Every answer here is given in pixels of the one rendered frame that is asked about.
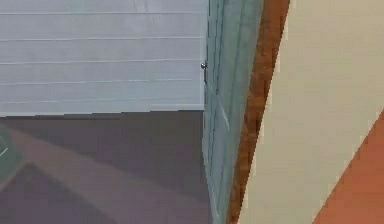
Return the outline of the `grey-green room door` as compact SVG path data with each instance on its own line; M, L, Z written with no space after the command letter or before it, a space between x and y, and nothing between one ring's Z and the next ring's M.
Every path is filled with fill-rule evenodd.
M202 153L212 224L225 224L265 0L209 0Z

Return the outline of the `brown wooden door frame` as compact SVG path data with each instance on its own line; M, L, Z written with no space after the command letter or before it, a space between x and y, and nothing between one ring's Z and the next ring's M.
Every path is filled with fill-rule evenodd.
M225 224L238 224L290 0L265 0Z

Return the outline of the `silver round door knob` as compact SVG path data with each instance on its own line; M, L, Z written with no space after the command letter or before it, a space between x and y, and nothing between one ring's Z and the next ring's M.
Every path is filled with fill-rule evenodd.
M201 63L200 68L203 70L203 81L206 84L207 83L207 69L208 69L207 61L204 61L203 63Z

